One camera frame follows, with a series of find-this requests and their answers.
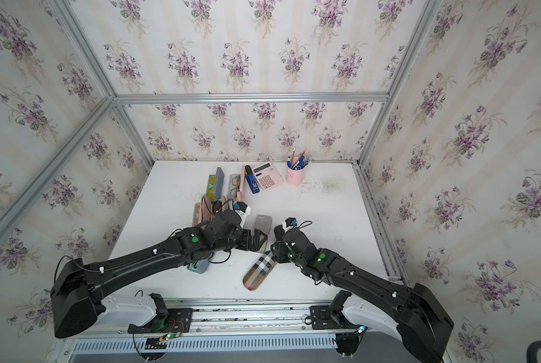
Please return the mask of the pink glasses case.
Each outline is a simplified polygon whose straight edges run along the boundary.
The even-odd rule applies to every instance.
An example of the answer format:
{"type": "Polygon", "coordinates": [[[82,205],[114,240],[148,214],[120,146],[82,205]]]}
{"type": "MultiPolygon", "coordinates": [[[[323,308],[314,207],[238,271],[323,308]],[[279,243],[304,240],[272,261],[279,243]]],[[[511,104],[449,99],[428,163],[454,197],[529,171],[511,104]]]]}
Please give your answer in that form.
{"type": "Polygon", "coordinates": [[[212,220],[212,202],[203,195],[193,209],[193,226],[212,220]]]}

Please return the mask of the plaid glasses case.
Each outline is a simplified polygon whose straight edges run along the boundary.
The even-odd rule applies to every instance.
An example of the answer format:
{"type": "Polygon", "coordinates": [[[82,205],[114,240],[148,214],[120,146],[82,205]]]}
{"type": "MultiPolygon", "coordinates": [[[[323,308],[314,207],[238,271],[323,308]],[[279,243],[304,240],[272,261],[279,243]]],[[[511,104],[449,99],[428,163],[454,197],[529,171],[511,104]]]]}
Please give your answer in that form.
{"type": "Polygon", "coordinates": [[[272,251],[264,252],[243,277],[243,286],[249,290],[257,290],[276,266],[272,251]]]}

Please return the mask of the grey glasses case red glasses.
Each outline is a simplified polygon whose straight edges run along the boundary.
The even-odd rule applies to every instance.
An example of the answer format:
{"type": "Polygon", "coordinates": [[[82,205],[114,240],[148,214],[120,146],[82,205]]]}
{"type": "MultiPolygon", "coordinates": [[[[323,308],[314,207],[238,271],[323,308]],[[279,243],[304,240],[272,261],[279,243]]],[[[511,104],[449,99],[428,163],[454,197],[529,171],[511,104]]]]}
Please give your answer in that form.
{"type": "Polygon", "coordinates": [[[265,252],[268,245],[268,236],[271,231],[272,217],[268,215],[257,215],[254,224],[254,234],[252,236],[255,252],[265,252]]]}

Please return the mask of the teal glasses case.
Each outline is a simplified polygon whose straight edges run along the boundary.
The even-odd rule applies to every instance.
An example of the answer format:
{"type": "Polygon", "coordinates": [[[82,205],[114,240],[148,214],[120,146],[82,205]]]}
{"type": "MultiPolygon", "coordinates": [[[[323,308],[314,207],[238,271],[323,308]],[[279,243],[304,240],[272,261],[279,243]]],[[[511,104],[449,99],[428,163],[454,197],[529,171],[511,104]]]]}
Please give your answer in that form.
{"type": "Polygon", "coordinates": [[[208,270],[210,265],[211,263],[208,260],[198,260],[190,263],[187,266],[187,269],[197,274],[204,274],[208,270]]]}

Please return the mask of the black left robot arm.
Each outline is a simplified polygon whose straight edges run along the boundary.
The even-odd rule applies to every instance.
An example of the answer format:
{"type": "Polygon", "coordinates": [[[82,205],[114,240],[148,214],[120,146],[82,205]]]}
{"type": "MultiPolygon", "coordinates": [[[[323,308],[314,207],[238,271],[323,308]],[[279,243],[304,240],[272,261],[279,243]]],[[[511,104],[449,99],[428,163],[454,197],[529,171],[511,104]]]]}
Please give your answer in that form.
{"type": "Polygon", "coordinates": [[[225,210],[209,222],[175,231],[166,240],[123,257],[90,264],[81,258],[70,260],[56,273],[50,291],[54,336],[63,339],[89,329],[106,311],[101,301],[136,281],[207,260],[217,251],[257,252],[265,242],[267,233],[244,230],[240,214],[225,210]]]}

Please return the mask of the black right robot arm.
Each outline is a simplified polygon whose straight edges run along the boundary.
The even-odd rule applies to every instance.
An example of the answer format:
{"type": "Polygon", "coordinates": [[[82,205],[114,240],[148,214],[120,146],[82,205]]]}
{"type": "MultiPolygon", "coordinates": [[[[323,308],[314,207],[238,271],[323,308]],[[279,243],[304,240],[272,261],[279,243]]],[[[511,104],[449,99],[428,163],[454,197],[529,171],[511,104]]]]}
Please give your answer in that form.
{"type": "Polygon", "coordinates": [[[336,252],[313,245],[295,226],[278,225],[271,250],[278,263],[293,263],[316,284],[327,284],[372,304],[397,325],[403,346],[421,362],[442,362],[454,323],[436,296],[424,285],[407,287],[351,264],[336,252]]]}

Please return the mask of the grey case yellow lining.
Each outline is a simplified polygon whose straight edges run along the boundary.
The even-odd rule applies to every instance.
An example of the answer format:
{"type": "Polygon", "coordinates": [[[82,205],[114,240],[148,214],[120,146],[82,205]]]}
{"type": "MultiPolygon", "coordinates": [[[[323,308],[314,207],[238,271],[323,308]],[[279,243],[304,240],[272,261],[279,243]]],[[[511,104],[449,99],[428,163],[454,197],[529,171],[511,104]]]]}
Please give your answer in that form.
{"type": "Polygon", "coordinates": [[[215,174],[209,176],[206,196],[210,201],[218,201],[221,199],[224,180],[225,174],[220,167],[216,169],[215,174]]]}

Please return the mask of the pink grey case back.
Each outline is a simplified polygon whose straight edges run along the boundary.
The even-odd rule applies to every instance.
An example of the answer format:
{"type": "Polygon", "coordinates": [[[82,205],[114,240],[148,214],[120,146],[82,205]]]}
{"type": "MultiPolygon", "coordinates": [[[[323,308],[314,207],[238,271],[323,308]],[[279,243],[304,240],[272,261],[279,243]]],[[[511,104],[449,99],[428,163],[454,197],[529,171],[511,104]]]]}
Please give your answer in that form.
{"type": "Polygon", "coordinates": [[[243,166],[239,173],[230,175],[228,198],[235,202],[243,202],[246,196],[246,171],[243,166]]]}

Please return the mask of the blue stapler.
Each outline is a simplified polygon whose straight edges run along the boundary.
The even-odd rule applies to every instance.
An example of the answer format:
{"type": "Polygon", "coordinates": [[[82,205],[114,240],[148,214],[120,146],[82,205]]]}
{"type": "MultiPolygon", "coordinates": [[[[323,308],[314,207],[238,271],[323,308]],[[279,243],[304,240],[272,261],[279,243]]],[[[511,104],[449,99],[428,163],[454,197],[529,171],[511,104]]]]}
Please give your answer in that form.
{"type": "Polygon", "coordinates": [[[251,192],[255,195],[260,192],[260,187],[258,186],[257,180],[254,176],[254,173],[252,171],[251,166],[246,165],[245,166],[245,178],[246,182],[251,190],[251,192]]]}

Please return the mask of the pink pen cup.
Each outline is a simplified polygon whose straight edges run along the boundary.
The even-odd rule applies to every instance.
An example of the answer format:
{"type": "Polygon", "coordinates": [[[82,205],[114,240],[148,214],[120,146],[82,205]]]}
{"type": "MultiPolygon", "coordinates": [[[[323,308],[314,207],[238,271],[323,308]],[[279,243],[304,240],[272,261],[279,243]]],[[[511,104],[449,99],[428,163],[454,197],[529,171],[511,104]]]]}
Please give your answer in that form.
{"type": "Polygon", "coordinates": [[[304,169],[291,169],[287,167],[285,181],[288,185],[299,186],[303,183],[305,178],[304,169]]]}

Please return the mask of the pink calculator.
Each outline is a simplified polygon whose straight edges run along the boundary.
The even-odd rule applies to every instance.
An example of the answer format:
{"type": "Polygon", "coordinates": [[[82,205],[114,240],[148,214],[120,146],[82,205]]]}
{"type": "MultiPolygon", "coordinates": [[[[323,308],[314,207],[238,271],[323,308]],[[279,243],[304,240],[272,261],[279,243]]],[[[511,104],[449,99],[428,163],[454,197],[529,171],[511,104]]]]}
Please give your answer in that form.
{"type": "Polygon", "coordinates": [[[276,188],[284,183],[284,179],[277,169],[270,163],[262,163],[252,169],[258,186],[263,191],[276,188]]]}

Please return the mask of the brown frame glasses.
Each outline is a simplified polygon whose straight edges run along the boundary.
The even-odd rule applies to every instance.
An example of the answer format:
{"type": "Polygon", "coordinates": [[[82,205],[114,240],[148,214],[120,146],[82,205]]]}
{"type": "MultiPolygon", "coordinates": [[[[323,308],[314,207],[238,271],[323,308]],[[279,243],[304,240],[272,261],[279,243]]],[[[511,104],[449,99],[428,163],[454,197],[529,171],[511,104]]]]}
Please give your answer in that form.
{"type": "Polygon", "coordinates": [[[233,175],[231,177],[231,190],[237,191],[240,189],[240,177],[238,175],[233,175]]]}

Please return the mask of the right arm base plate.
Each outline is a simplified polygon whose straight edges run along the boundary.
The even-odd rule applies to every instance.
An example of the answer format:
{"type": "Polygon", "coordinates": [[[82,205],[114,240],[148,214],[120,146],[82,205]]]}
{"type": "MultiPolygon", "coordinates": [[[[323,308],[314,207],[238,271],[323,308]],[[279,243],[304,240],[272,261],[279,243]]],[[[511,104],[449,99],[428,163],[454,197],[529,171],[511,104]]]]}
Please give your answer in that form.
{"type": "Polygon", "coordinates": [[[327,305],[310,306],[310,313],[304,322],[313,330],[353,330],[364,332],[367,328],[363,325],[352,324],[338,310],[333,310],[327,305]]]}

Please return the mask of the aluminium rail frame front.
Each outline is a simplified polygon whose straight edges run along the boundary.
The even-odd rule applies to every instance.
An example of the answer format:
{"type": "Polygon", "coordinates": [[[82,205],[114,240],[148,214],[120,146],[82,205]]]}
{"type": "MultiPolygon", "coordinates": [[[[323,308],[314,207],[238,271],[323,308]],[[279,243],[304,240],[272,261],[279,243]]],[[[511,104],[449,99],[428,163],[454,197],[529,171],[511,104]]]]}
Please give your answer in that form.
{"type": "Polygon", "coordinates": [[[102,317],[86,332],[58,341],[47,362],[68,362],[76,356],[132,354],[144,362],[158,362],[168,353],[259,352],[295,349],[335,349],[354,355],[370,333],[400,340],[396,323],[372,304],[344,291],[333,301],[186,301],[166,303],[167,309],[192,309],[188,333],[129,334],[134,309],[127,297],[110,301],[115,317],[102,317]],[[327,305],[340,311],[353,330],[313,330],[304,320],[310,306],[327,305]]]}

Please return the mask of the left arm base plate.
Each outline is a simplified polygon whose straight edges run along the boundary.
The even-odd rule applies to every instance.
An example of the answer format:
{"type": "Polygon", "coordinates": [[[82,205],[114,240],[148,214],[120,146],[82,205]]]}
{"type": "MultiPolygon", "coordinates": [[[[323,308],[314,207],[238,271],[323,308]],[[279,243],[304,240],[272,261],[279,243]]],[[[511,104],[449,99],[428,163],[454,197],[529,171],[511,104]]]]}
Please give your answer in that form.
{"type": "Polygon", "coordinates": [[[193,317],[192,309],[167,309],[157,314],[143,326],[129,325],[129,334],[177,334],[188,333],[193,317]]]}

